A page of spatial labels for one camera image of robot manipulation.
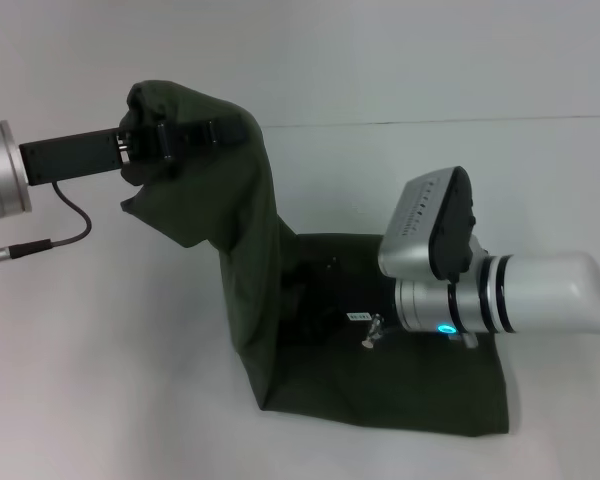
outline dark green cloth bag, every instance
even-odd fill
[[[508,431],[491,336],[473,350],[406,332],[361,346],[364,325],[347,322],[313,279],[332,258],[341,272],[380,275],[381,236],[295,235],[278,217],[248,112],[163,81],[135,85],[127,103],[125,128],[236,113],[246,124],[246,143],[197,147],[176,165],[132,162],[123,177],[143,187],[122,208],[183,247],[209,240],[218,249],[233,345],[261,409],[467,436]]]

